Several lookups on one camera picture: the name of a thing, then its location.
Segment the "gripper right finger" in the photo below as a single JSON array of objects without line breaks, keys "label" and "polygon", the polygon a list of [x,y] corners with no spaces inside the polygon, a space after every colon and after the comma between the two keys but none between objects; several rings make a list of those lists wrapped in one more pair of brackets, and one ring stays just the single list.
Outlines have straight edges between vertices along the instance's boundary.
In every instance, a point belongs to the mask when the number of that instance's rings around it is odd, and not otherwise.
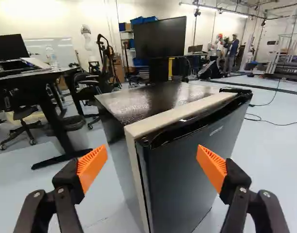
[{"label": "gripper right finger", "polygon": [[219,198],[228,206],[222,233],[243,232],[247,215],[252,217],[258,233],[290,231],[277,196],[268,190],[253,192],[251,177],[231,158],[223,159],[199,145],[196,159]]}]

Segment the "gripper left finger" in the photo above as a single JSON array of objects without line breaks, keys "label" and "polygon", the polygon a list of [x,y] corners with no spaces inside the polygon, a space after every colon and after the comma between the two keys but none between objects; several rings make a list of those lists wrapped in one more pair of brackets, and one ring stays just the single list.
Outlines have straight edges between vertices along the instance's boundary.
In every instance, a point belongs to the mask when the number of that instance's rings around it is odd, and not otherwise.
[{"label": "gripper left finger", "polygon": [[75,206],[84,199],[107,158],[106,147],[102,145],[69,161],[52,178],[52,191],[39,189],[26,196],[14,232],[46,233],[52,216],[57,215],[60,232],[82,233]]}]

